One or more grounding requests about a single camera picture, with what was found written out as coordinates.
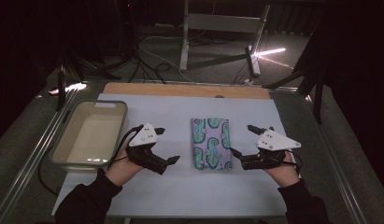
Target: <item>person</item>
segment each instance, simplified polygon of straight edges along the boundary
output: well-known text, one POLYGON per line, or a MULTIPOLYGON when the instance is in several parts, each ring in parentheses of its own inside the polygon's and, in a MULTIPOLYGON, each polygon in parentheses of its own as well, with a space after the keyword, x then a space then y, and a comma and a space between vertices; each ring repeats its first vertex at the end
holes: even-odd
MULTIPOLYGON (((122 150, 118 158, 124 157, 126 152, 122 150)), ((288 151, 284 161, 292 161, 288 151)), ((56 210, 55 221, 59 224, 104 223, 112 198, 142 169, 128 158, 114 162, 106 173, 99 168, 91 185, 77 185, 64 198, 56 210)), ((289 223, 331 223, 324 201, 309 193, 305 181, 299 178, 292 165, 282 164, 265 171, 279 185, 289 223)))

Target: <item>rectangular container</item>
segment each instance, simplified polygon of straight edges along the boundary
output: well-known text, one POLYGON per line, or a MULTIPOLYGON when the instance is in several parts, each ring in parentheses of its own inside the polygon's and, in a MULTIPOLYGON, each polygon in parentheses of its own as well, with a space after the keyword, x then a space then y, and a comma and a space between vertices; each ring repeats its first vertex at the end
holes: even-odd
POLYGON ((127 109, 123 101, 79 102, 67 118, 51 161, 75 173, 94 173, 107 166, 121 140, 127 109))

